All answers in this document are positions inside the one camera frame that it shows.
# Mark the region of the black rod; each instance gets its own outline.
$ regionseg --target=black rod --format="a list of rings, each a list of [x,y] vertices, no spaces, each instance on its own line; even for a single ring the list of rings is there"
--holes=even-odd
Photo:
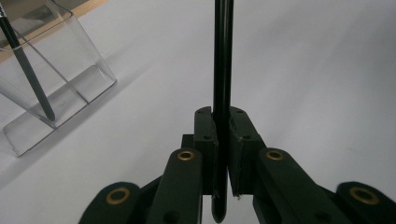
[[[212,199],[212,215],[220,223],[227,212],[227,161],[231,106],[233,53],[233,0],[215,3],[215,65],[213,120],[219,139],[217,185]]]
[[[40,103],[41,107],[44,110],[44,113],[46,114],[49,120],[55,121],[55,114],[53,113],[52,107],[50,106],[50,102],[46,96],[46,93],[44,93],[40,85],[40,82],[38,81],[37,76],[35,75],[35,71],[33,70],[32,65],[30,65],[29,60],[20,44],[20,41],[15,35],[14,30],[12,29],[12,26],[9,23],[6,13],[4,12],[1,5],[0,5],[0,27],[3,30],[9,45],[14,50],[15,57],[17,58],[19,64],[21,65],[23,73],[26,75],[26,78],[28,79],[29,84],[33,89],[33,92],[35,93],[38,102]]]

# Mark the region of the black pen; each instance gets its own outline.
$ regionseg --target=black pen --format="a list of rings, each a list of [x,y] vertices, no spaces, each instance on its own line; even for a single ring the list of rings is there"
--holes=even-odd
[[[29,60],[27,59],[26,54],[22,49],[21,43],[18,40],[17,36],[15,35],[14,30],[12,29],[12,26],[9,23],[7,15],[4,12],[1,4],[0,4],[0,26],[1,29],[3,30],[3,33],[9,45],[11,46],[12,49],[14,49],[13,51],[15,57],[17,58],[19,64],[21,65],[21,68],[24,74],[26,75],[30,86],[32,87],[38,102],[43,108],[44,113],[46,114],[49,120],[55,121],[55,114],[53,113],[52,107],[50,106],[50,102],[46,94],[44,93],[43,88],[41,87],[40,82],[38,81],[37,76],[35,75],[35,71],[33,70],[32,65],[30,65]]]

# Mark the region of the black plastic part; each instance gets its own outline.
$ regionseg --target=black plastic part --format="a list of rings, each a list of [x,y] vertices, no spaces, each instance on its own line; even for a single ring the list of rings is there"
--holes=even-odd
[[[219,155],[216,125],[212,119],[210,106],[195,112],[193,148],[203,155],[203,194],[217,195],[216,169]]]
[[[353,223],[396,223],[396,203],[368,185],[358,182],[340,184],[335,202]]]
[[[141,216],[141,218],[139,218],[141,220],[140,223],[146,223],[152,202],[154,201],[157,189],[160,186],[161,179],[162,177],[160,176],[140,189],[140,196],[137,206],[138,211],[140,212],[139,216]]]
[[[194,147],[194,134],[183,134],[181,138],[181,147]]]
[[[85,210],[79,224],[141,223],[140,189],[131,183],[115,183],[102,189]]]
[[[202,155],[182,148],[169,158],[146,223],[201,223],[201,215]]]
[[[281,223],[350,223],[287,152],[262,149],[257,171],[263,188],[257,189],[255,197],[264,201],[270,199],[281,216]]]
[[[230,154],[228,170],[233,195],[253,194],[256,180],[256,160],[265,147],[248,114],[236,107],[231,108]]]
[[[257,219],[261,224],[279,224],[282,218],[276,210],[274,202],[261,181],[256,182],[256,188],[253,197],[253,207],[256,212]]]

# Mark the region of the white table surface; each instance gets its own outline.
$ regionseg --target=white table surface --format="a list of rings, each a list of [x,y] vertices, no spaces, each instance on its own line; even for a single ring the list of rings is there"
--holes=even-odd
[[[396,3],[235,1],[232,105],[321,186],[396,200]],[[109,0],[81,17],[118,84],[21,158],[0,156],[0,223],[78,223],[100,189],[163,173],[212,105],[214,1]],[[230,196],[224,223],[258,223]],[[203,223],[215,223],[205,197]]]

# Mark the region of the transparent plastic stand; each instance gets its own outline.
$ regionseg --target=transparent plastic stand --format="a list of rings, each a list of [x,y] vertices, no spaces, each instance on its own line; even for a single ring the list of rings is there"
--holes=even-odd
[[[16,157],[32,149],[116,82],[71,11],[53,1],[46,2],[39,11],[45,19],[38,28],[31,29],[33,32],[24,34],[13,26],[20,47],[12,49],[4,41],[0,47],[0,150]],[[48,118],[21,68],[16,57],[21,49],[55,118]]]

